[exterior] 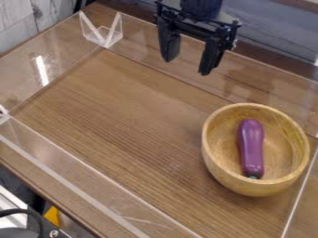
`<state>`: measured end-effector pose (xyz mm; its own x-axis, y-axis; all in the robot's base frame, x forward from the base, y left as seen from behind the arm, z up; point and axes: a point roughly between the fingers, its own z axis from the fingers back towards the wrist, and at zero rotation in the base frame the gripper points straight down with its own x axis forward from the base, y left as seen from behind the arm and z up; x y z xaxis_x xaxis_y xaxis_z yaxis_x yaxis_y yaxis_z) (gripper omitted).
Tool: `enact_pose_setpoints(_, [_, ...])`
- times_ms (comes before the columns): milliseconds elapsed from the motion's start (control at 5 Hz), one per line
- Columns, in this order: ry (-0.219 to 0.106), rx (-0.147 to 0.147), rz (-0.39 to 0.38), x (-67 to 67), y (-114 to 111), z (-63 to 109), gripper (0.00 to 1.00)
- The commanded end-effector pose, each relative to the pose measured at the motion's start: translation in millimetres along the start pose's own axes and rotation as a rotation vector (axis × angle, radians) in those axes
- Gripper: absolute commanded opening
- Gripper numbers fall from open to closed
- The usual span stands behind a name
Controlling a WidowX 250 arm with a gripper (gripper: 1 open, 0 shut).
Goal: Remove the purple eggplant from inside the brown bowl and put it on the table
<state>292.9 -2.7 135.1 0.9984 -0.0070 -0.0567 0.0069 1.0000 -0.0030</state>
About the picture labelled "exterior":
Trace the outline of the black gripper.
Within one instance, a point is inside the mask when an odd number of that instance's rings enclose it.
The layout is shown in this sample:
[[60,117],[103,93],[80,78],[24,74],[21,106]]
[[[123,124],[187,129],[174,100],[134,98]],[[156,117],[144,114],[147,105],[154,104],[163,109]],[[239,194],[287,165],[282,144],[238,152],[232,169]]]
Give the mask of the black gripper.
[[222,0],[156,0],[156,26],[163,60],[171,62],[180,52],[180,34],[206,40],[200,75],[208,75],[219,66],[223,56],[222,41],[237,40],[242,25],[222,11]]

